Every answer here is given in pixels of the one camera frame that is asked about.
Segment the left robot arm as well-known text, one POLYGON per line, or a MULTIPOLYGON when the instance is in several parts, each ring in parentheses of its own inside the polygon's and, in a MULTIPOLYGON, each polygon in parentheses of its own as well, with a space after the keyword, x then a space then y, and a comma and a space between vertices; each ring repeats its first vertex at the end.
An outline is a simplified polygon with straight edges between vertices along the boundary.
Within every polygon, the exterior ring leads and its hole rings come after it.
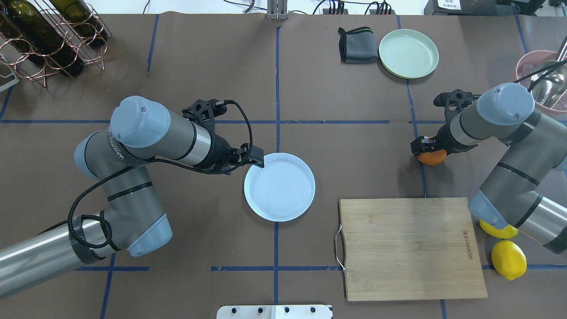
POLYGON ((233 100, 198 100, 176 114, 140 96, 127 97, 109 127, 84 139, 76 166, 97 183, 71 204, 67 218, 1 250, 1 297, 97 263, 120 250, 139 257, 173 236, 147 170, 167 163, 206 175, 229 175, 245 165, 264 167, 264 151, 249 141, 233 148, 215 133, 215 118, 233 100))

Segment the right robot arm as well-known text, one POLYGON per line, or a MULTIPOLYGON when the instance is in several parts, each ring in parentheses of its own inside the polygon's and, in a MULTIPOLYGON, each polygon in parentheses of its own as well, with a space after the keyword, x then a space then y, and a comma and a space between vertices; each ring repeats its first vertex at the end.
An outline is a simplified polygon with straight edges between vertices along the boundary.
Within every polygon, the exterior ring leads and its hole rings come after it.
POLYGON ((495 137, 508 149, 469 201, 469 211, 497 230, 513 226, 566 256, 567 210, 536 191, 550 171, 566 170, 566 125, 536 109, 532 95, 514 82, 480 95, 440 93, 434 105, 445 109, 446 123, 434 137, 412 141, 413 155, 467 152, 495 137))

